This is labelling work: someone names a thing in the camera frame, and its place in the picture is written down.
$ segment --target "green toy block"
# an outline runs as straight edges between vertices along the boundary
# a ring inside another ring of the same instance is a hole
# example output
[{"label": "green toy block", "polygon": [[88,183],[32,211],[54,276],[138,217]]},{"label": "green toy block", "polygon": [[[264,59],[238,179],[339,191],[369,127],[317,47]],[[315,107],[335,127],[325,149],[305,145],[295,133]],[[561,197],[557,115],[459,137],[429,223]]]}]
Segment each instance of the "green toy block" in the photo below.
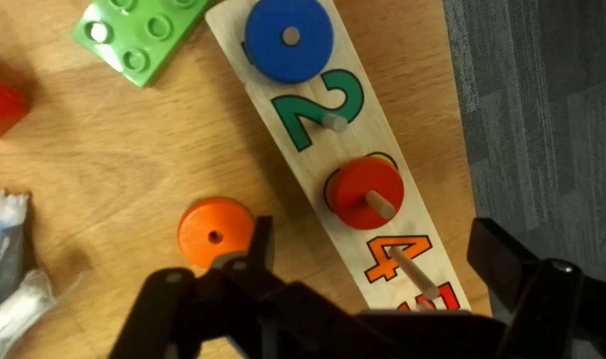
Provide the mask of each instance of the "green toy block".
[{"label": "green toy block", "polygon": [[210,0],[96,0],[78,21],[74,37],[144,87],[208,5]]}]

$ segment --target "orange wooden disc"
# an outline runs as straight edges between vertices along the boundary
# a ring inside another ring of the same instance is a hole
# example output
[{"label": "orange wooden disc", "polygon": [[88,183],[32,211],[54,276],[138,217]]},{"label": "orange wooden disc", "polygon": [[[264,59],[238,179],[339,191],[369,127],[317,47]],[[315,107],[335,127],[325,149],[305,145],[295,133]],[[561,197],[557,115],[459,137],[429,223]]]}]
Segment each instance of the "orange wooden disc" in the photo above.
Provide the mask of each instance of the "orange wooden disc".
[{"label": "orange wooden disc", "polygon": [[373,228],[389,219],[381,217],[367,201],[365,193],[377,191],[395,209],[401,207],[405,185],[399,169],[381,155],[359,157],[343,165],[327,183],[327,205],[355,228]]},{"label": "orange wooden disc", "polygon": [[204,199],[184,213],[180,248],[190,262],[208,268],[220,254],[248,250],[254,225],[252,213],[240,201]]}]

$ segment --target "green number 2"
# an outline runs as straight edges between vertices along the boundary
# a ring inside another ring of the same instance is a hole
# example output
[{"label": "green number 2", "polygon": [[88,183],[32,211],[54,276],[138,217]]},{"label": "green number 2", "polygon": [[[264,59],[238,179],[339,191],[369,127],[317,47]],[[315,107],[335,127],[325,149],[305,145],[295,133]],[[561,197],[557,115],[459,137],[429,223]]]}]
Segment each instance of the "green number 2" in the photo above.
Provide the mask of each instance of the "green number 2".
[{"label": "green number 2", "polygon": [[355,73],[347,69],[329,69],[321,73],[321,79],[329,91],[339,89],[345,93],[345,99],[339,107],[325,107],[301,95],[279,95],[272,99],[291,141],[299,151],[311,145],[311,139],[301,121],[303,117],[321,125],[327,113],[337,113],[351,123],[363,109],[365,93]]}]

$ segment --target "wooden peg board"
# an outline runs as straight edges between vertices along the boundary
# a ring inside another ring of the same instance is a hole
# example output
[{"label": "wooden peg board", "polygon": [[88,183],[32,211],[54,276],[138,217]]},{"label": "wooden peg board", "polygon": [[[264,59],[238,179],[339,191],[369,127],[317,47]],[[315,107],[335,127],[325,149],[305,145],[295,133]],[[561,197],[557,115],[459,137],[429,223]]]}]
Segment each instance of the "wooden peg board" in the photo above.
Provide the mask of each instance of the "wooden peg board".
[{"label": "wooden peg board", "polygon": [[[435,304],[471,308],[341,15],[331,0],[319,3],[331,17],[335,47],[325,69],[297,85],[272,81],[244,51],[246,19],[256,0],[222,1],[206,17],[369,306],[415,308],[425,298],[385,250],[385,244],[411,244],[405,252],[441,288]],[[347,117],[347,129],[321,127],[327,111]],[[351,228],[327,207],[323,185],[343,163],[373,151],[399,165],[405,201],[383,226]]]}]

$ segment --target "wooden table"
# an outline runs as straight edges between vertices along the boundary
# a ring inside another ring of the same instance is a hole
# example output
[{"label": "wooden table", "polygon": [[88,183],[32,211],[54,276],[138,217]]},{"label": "wooden table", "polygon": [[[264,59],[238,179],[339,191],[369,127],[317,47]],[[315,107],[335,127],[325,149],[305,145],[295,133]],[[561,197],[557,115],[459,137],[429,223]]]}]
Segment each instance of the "wooden table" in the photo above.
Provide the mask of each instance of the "wooden table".
[{"label": "wooden table", "polygon": [[[230,195],[275,217],[277,264],[363,308],[337,250],[202,23],[154,87],[140,89],[72,41],[88,1],[0,0],[0,61],[32,111],[0,141],[0,187],[34,193],[40,262],[62,288],[16,356],[106,356],[148,272],[188,264],[184,209]],[[443,3],[337,0],[467,294],[489,312],[465,260],[475,215]],[[232,354],[210,344],[214,356]]]}]

